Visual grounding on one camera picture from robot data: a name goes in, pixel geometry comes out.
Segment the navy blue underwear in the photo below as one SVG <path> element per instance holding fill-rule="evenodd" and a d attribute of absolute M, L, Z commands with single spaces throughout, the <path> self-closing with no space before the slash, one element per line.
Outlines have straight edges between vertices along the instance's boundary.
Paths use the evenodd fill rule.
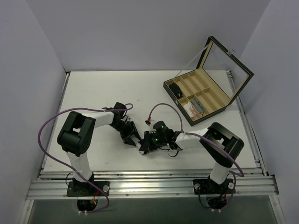
<path fill-rule="evenodd" d="M 146 155 L 148 153 L 148 149 L 144 147 L 140 142 L 136 143 L 136 148 L 141 155 Z"/>

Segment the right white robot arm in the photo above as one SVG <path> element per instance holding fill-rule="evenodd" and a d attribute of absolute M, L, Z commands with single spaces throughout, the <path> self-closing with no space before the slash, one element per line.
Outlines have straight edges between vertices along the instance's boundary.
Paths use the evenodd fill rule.
<path fill-rule="evenodd" d="M 236 158 L 244 147 L 244 142 L 220 123 L 214 122 L 211 126 L 193 131 L 174 131 L 163 121 L 158 121 L 144 132 L 144 138 L 136 143 L 142 154 L 147 154 L 161 147 L 182 151 L 192 148 L 204 148 L 214 159 L 215 164 L 209 175 L 207 186 L 210 191 L 217 193 L 224 188 L 230 169 L 236 164 Z"/>

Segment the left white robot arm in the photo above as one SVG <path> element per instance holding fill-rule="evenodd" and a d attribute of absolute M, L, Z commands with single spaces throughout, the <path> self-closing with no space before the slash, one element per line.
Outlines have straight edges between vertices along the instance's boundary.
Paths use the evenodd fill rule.
<path fill-rule="evenodd" d="M 141 140 L 134 122 L 126 115 L 126 105 L 117 102 L 114 107 L 104 107 L 103 110 L 85 114 L 70 112 L 58 135 L 58 144 L 66 152 L 71 166 L 76 169 L 71 182 L 72 194 L 91 196 L 97 192 L 87 158 L 95 128 L 109 125 L 120 133 L 124 144 L 134 147 Z"/>

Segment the white pink rolled cloth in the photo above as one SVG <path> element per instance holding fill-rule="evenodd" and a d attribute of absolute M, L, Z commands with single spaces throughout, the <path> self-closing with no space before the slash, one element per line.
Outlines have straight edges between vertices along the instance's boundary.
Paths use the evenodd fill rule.
<path fill-rule="evenodd" d="M 187 112 L 187 114 L 191 117 L 194 118 L 196 117 L 196 111 L 193 108 L 193 105 L 191 104 L 191 102 L 187 102 L 183 108 L 185 109 L 185 111 Z"/>

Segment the black rolled cloth in box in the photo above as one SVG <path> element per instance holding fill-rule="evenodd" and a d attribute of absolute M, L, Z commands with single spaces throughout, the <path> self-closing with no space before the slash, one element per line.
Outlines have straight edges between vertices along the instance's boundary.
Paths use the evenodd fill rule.
<path fill-rule="evenodd" d="M 175 95 L 177 99 L 181 99 L 183 96 L 183 93 L 180 89 L 180 87 L 176 83 L 172 83 L 169 85 L 170 90 Z"/>

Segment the grey rolled cloth in box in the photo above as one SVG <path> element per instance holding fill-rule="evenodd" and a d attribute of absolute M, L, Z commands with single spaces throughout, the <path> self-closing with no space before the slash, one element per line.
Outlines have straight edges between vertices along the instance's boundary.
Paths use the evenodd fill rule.
<path fill-rule="evenodd" d="M 197 98 L 193 98 L 191 100 L 191 103 L 193 104 L 194 108 L 198 111 L 198 113 L 203 116 L 204 115 L 204 110 L 203 106 L 201 105 L 200 101 Z"/>

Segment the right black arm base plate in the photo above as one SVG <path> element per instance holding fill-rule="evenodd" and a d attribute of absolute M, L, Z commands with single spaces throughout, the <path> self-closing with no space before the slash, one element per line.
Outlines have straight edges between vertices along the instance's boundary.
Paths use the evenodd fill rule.
<path fill-rule="evenodd" d="M 223 195 L 235 193 L 234 181 L 226 179 L 222 184 L 207 179 L 194 179 L 192 181 L 196 195 Z"/>

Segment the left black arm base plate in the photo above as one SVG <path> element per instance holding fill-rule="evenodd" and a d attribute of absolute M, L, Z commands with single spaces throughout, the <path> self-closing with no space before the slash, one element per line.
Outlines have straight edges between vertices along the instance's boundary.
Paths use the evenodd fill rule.
<path fill-rule="evenodd" d="M 70 181 L 68 183 L 67 193 L 68 197 L 84 197 L 84 196 L 108 196 L 110 190 L 109 181 L 95 181 L 92 182 L 94 186 L 86 182 Z"/>

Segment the aluminium rail frame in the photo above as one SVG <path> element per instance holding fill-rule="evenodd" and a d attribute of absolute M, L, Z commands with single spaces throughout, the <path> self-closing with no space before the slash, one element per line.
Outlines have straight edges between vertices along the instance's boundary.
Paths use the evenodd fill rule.
<path fill-rule="evenodd" d="M 98 170 L 97 179 L 110 181 L 110 206 L 90 215 L 78 213 L 76 198 L 67 197 L 66 172 L 40 173 L 32 181 L 20 218 L 22 224 L 131 223 L 152 217 L 168 223 L 283 224 L 276 178 L 268 175 L 258 143 L 242 102 L 221 115 L 237 117 L 238 131 L 245 136 L 256 167 L 237 178 L 233 201 L 222 212 L 209 212 L 199 204 L 192 181 L 207 177 L 208 169 Z"/>

